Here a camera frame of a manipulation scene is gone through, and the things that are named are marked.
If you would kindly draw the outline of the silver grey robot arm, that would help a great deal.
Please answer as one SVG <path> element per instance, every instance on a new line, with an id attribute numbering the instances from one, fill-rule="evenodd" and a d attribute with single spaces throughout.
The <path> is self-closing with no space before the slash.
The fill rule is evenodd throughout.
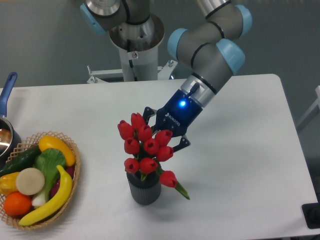
<path id="1" fill-rule="evenodd" d="M 234 76 L 245 62 L 235 40 L 252 27 L 252 15 L 243 5 L 229 0 L 197 2 L 205 24 L 196 30 L 176 29 L 167 50 L 192 73 L 164 107 L 146 107 L 143 118 L 155 117 L 155 131 L 170 130 L 180 143 L 179 151 L 190 145 L 186 132 L 190 124 Z M 158 47 L 165 34 L 164 24 L 151 13 L 147 0 L 86 0 L 80 11 L 99 35 L 109 34 L 118 48 L 126 82 L 158 79 Z"/>

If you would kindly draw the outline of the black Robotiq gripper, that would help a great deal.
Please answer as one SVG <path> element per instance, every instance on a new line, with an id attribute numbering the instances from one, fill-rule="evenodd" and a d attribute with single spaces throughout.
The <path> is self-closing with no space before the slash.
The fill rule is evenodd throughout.
<path id="1" fill-rule="evenodd" d="M 191 145 L 185 134 L 188 127 L 203 110 L 191 98 L 194 92 L 184 93 L 178 89 L 162 108 L 156 110 L 146 106 L 143 111 L 142 117 L 146 125 L 149 125 L 150 118 L 156 115 L 154 125 L 156 131 L 169 130 L 172 132 L 172 137 L 181 136 L 178 145 L 173 147 L 174 153 Z"/>

